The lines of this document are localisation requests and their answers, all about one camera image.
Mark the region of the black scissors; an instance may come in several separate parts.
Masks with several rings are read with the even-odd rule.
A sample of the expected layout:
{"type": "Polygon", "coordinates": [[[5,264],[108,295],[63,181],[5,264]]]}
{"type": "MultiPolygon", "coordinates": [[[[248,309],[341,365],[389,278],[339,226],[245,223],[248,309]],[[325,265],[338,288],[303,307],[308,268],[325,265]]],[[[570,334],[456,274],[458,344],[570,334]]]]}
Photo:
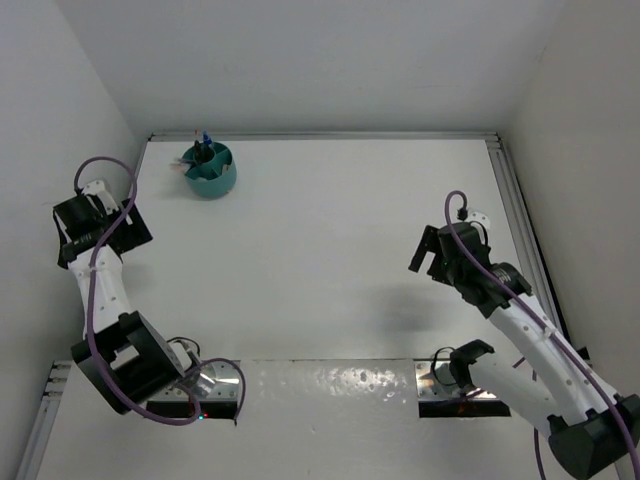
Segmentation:
{"type": "Polygon", "coordinates": [[[194,142],[193,146],[193,162],[195,166],[201,166],[211,160],[213,152],[209,146],[199,141],[194,142]]]}

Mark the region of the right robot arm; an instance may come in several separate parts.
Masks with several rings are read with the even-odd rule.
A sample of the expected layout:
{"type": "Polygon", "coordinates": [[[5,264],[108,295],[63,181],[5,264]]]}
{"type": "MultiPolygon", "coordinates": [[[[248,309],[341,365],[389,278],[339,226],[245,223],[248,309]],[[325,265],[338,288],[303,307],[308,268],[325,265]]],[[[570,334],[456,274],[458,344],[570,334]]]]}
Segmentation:
{"type": "Polygon", "coordinates": [[[450,397],[484,390],[527,420],[548,442],[560,466],[590,479],[639,443],[639,397],[604,382],[547,319],[531,286],[509,263],[493,263],[474,222],[426,226],[409,268],[427,271],[500,330],[529,363],[531,379],[482,340],[434,360],[434,386],[450,397]]]}

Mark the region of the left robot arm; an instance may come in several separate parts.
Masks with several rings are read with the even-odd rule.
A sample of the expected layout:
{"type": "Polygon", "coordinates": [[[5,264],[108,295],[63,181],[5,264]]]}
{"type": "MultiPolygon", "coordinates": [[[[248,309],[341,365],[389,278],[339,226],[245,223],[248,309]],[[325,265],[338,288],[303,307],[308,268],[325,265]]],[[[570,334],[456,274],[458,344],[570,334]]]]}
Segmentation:
{"type": "Polygon", "coordinates": [[[102,181],[53,207],[57,264],[76,279],[93,314],[94,342],[112,382],[141,404],[184,377],[177,350],[135,309],[122,280],[122,255],[153,236],[129,199],[118,203],[102,181]]]}

